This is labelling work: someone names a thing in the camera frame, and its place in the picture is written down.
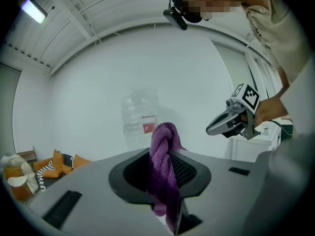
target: purple towel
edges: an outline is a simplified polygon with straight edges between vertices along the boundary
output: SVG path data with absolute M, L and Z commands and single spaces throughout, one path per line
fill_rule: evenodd
M 156 127 L 152 134 L 148 193 L 154 196 L 153 212 L 162 217 L 174 232 L 178 214 L 178 187 L 170 156 L 171 148 L 184 149 L 174 124 L 165 122 Z

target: beige shirt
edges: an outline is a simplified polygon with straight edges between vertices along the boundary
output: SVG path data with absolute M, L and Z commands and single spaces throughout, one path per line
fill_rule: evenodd
M 282 67 L 291 84 L 312 53 L 293 12 L 282 0 L 269 0 L 270 10 L 259 5 L 243 8 L 272 68 Z

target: head-mounted camera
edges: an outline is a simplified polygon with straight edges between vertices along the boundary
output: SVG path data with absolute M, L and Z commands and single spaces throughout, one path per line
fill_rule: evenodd
M 188 12 L 189 6 L 186 3 L 183 0 L 169 0 L 168 9 L 163 12 L 163 15 L 173 26 L 182 30 L 187 30 L 187 24 L 183 18 L 193 24 L 199 23 L 203 19 L 198 12 Z

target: light fixture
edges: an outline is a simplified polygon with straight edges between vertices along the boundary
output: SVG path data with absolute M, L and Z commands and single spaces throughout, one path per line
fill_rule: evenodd
M 20 7 L 39 24 L 47 17 L 47 13 L 33 0 L 21 0 Z

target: red label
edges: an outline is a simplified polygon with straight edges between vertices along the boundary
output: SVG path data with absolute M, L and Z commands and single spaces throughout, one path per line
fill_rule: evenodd
M 143 132 L 145 134 L 152 133 L 154 131 L 155 126 L 156 126 L 155 123 L 146 123 L 146 124 L 142 124 L 142 125 L 143 125 Z

